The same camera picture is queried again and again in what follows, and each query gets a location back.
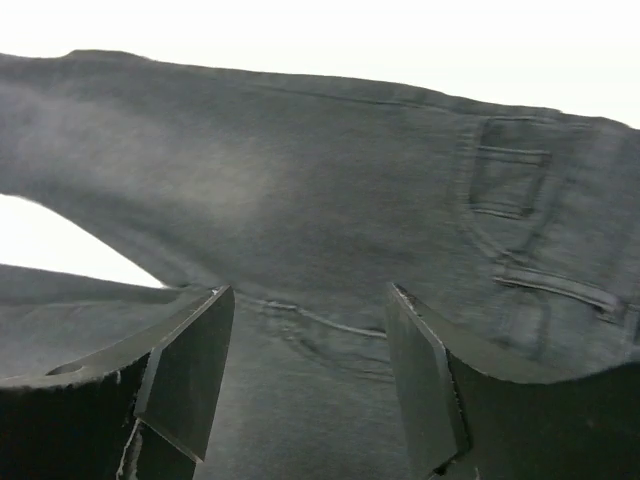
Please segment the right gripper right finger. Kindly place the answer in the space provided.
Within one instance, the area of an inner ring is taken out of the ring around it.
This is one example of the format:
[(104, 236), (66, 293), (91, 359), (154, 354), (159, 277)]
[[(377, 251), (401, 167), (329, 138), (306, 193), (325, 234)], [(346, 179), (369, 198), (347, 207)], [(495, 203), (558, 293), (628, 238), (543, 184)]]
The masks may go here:
[(459, 327), (398, 285), (386, 335), (416, 479), (635, 479), (639, 367), (578, 375)]

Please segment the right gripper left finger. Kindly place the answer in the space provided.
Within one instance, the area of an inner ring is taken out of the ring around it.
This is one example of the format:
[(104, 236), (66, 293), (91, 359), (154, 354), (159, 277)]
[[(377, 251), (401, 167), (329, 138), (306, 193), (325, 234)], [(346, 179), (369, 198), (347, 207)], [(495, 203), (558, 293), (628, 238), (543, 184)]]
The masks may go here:
[(1, 382), (4, 479), (191, 479), (206, 456), (235, 310), (196, 293), (112, 346)]

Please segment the black trousers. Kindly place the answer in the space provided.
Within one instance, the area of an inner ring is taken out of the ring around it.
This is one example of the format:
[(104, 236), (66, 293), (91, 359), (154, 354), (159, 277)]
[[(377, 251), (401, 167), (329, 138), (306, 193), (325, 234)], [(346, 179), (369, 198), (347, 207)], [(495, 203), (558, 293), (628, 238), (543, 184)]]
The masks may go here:
[(385, 287), (537, 363), (639, 359), (639, 133), (408, 85), (1, 59), (1, 190), (233, 286), (203, 479), (404, 479)]

